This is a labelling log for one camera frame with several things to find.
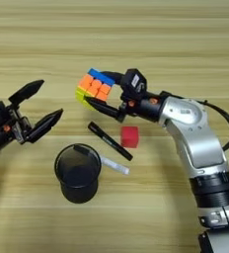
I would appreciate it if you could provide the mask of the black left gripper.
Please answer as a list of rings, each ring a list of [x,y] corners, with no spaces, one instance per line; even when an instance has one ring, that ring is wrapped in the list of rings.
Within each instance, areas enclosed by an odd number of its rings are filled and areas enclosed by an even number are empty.
[[[26,84],[14,93],[9,98],[9,101],[13,105],[21,104],[23,101],[30,99],[31,96],[36,94],[43,83],[43,80],[36,80]],[[46,115],[37,122],[35,127],[32,129],[28,118],[21,115],[19,107],[10,109],[10,118],[5,124],[0,126],[0,150],[6,147],[13,140],[17,140],[20,144],[24,144],[25,142],[35,143],[57,124],[62,116],[62,113],[63,110],[59,109]]]

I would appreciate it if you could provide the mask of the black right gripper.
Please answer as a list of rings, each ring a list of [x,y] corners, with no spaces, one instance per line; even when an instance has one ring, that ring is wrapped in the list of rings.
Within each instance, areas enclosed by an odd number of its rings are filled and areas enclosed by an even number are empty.
[[[119,84],[123,74],[112,71],[102,71],[102,74],[111,78],[115,84]],[[140,117],[149,122],[156,123],[160,119],[162,108],[167,99],[166,96],[146,93],[141,99],[123,98],[119,110],[109,106],[106,102],[97,98],[86,98],[86,101],[98,112],[105,114],[114,119],[118,119],[118,113],[123,116]]]

